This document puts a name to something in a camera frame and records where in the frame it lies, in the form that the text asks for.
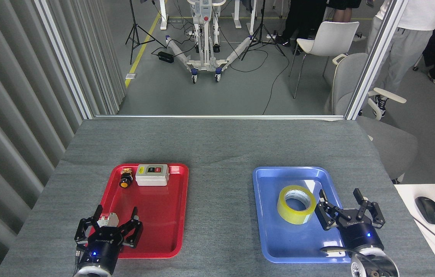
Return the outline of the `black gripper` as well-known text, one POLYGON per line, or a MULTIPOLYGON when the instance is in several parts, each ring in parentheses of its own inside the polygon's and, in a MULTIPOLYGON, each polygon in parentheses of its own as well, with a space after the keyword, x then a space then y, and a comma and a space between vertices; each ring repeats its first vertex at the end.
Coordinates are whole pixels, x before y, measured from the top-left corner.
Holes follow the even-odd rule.
POLYGON ((82 253, 77 275, 112 275, 122 245, 135 248, 140 240, 143 224, 137 207, 133 207, 130 219, 119 226, 118 231, 101 229, 98 220, 102 211, 102 205, 98 205, 93 216, 80 219, 74 236, 77 249, 82 253), (95 230, 89 238, 86 235, 88 227, 95 230))
POLYGON ((320 189, 320 199, 316 205, 315 214, 321 227, 325 231, 337 227, 344 246, 349 249, 361 251, 362 249, 375 247, 384 250, 381 239, 375 230, 375 228, 382 228, 385 224, 378 203, 370 202, 361 194, 358 188, 354 189, 353 195, 360 208, 358 210, 344 209, 343 212, 351 216, 351 219, 348 220, 339 215, 342 214, 342 209, 331 204, 324 190, 320 189), (372 220, 365 215, 366 210, 370 212, 372 220))

